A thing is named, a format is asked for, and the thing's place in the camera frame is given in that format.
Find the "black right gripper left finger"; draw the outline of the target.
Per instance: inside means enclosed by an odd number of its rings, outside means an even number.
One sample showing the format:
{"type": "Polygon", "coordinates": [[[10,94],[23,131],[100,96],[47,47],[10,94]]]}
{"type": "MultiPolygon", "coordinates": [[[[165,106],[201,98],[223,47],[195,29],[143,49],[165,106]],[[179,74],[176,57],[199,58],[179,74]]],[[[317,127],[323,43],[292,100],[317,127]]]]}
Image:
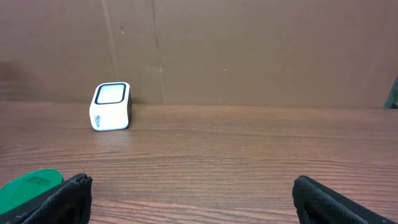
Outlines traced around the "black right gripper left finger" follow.
{"type": "Polygon", "coordinates": [[[77,174],[1,215],[3,224],[87,224],[93,179],[77,174]]]}

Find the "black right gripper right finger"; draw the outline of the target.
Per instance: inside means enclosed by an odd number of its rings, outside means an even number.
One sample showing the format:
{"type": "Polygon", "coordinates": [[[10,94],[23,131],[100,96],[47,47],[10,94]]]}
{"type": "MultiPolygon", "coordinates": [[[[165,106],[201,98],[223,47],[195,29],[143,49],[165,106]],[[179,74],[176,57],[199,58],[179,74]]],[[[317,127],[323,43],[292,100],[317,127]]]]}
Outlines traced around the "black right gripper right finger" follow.
{"type": "Polygon", "coordinates": [[[300,224],[397,224],[305,175],[292,197],[300,224]]]}

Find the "green-capped white bottle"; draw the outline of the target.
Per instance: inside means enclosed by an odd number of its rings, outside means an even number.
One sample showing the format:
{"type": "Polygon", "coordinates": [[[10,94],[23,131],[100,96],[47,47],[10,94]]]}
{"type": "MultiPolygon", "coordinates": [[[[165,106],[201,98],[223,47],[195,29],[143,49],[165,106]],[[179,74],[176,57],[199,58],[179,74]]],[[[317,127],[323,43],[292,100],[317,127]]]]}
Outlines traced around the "green-capped white bottle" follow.
{"type": "Polygon", "coordinates": [[[41,169],[26,173],[1,187],[1,214],[60,185],[63,175],[56,169],[41,169]]]}

